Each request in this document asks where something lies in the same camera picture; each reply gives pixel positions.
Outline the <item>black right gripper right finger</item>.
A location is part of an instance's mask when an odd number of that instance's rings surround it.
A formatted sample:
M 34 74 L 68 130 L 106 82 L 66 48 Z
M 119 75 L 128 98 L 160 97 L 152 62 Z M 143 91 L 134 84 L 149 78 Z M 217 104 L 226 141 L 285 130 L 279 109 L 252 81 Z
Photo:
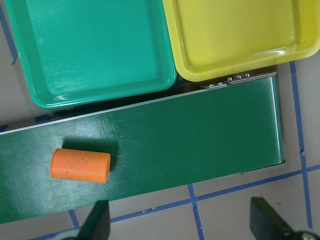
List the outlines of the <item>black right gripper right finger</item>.
M 294 230 L 263 197 L 250 199 L 250 230 L 256 240 L 292 240 Z

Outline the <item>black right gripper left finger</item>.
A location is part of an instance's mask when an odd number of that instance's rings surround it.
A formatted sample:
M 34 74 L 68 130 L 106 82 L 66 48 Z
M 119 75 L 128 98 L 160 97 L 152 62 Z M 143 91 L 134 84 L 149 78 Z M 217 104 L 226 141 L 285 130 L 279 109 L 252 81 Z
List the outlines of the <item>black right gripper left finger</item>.
M 108 200 L 98 200 L 76 236 L 77 240 L 108 240 L 111 232 Z

